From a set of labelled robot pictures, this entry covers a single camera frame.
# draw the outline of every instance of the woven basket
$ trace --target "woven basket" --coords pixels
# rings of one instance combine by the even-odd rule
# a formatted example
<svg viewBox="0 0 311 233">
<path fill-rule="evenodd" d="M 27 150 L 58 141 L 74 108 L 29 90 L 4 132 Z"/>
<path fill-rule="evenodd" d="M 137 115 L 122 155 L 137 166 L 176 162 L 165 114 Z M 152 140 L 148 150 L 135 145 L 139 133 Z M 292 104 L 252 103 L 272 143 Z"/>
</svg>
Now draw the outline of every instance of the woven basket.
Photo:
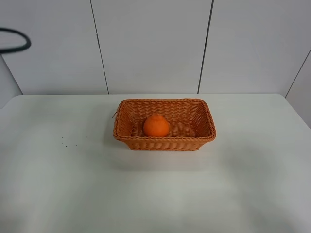
<svg viewBox="0 0 311 233">
<path fill-rule="evenodd" d="M 155 112 L 170 125 L 167 137 L 144 136 L 143 124 Z M 132 150 L 194 151 L 214 140 L 216 130 L 203 100 L 132 99 L 119 104 L 113 136 Z"/>
</svg>

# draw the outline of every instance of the white wall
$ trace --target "white wall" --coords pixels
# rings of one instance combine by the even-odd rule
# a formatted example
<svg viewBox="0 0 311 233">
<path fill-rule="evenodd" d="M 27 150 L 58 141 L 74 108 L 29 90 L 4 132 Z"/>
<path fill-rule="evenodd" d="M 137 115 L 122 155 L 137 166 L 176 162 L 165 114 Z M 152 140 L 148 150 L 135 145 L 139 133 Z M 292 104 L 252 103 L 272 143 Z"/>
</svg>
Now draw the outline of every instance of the white wall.
<svg viewBox="0 0 311 233">
<path fill-rule="evenodd" d="M 197 93 L 211 0 L 92 0 L 109 93 Z"/>
<path fill-rule="evenodd" d="M 286 95 L 311 47 L 310 0 L 215 0 L 200 93 Z"/>
<path fill-rule="evenodd" d="M 301 68 L 286 100 L 311 128 L 311 56 Z"/>
<path fill-rule="evenodd" d="M 32 41 L 4 56 L 24 94 L 107 93 L 89 0 L 1 0 L 0 24 Z"/>
<path fill-rule="evenodd" d="M 21 91 L 16 84 L 9 68 L 0 55 L 0 108 L 14 96 L 21 95 Z"/>
</svg>

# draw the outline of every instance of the white table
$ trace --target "white table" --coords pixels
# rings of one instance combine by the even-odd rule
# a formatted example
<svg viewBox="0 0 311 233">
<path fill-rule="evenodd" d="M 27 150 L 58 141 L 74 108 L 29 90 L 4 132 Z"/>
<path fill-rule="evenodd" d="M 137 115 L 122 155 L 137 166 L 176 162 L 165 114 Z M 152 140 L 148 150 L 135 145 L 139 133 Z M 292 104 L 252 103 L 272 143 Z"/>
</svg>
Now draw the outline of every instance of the white table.
<svg viewBox="0 0 311 233">
<path fill-rule="evenodd" d="M 201 98 L 196 152 L 112 136 L 129 98 Z M 18 96 L 0 109 L 1 233 L 311 232 L 311 130 L 280 95 Z"/>
</svg>

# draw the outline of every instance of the orange fruit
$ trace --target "orange fruit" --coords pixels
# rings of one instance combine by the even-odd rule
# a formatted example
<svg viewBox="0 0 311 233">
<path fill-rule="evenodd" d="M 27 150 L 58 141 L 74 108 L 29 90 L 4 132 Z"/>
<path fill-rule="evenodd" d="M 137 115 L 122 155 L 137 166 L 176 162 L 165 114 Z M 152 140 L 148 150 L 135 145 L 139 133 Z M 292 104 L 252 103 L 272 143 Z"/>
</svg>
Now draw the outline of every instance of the orange fruit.
<svg viewBox="0 0 311 233">
<path fill-rule="evenodd" d="M 166 137 L 169 134 L 169 124 L 159 113 L 153 113 L 144 123 L 144 134 L 147 137 Z"/>
</svg>

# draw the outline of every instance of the black cable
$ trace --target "black cable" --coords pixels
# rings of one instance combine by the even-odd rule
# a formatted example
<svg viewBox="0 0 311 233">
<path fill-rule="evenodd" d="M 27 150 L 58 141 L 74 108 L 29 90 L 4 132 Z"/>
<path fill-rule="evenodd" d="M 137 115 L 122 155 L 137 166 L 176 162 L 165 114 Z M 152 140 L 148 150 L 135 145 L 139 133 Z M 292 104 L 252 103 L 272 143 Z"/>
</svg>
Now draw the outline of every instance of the black cable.
<svg viewBox="0 0 311 233">
<path fill-rule="evenodd" d="M 8 32 L 8 33 L 15 33 L 20 35 L 26 40 L 26 43 L 22 46 L 19 47 L 12 47 L 12 48 L 7 48 L 7 49 L 0 49 L 0 54 L 7 54 L 7 53 L 13 53 L 13 52 L 20 52 L 28 49 L 31 46 L 31 41 L 27 35 L 24 33 L 21 33 L 19 31 L 16 31 L 14 29 L 10 28 L 0 28 L 0 32 Z"/>
</svg>

